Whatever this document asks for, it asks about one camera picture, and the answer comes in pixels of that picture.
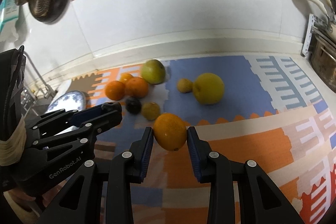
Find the left human hand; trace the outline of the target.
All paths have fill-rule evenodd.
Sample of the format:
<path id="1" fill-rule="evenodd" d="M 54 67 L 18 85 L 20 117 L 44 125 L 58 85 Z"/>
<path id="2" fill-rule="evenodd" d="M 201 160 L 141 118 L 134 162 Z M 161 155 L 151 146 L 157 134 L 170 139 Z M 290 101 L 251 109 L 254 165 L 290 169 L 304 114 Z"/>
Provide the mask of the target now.
<path id="1" fill-rule="evenodd" d="M 6 191 L 4 192 L 4 197 L 21 223 L 36 223 L 47 204 L 43 200 L 42 207 L 39 207 L 35 198 L 28 196 L 20 189 Z"/>

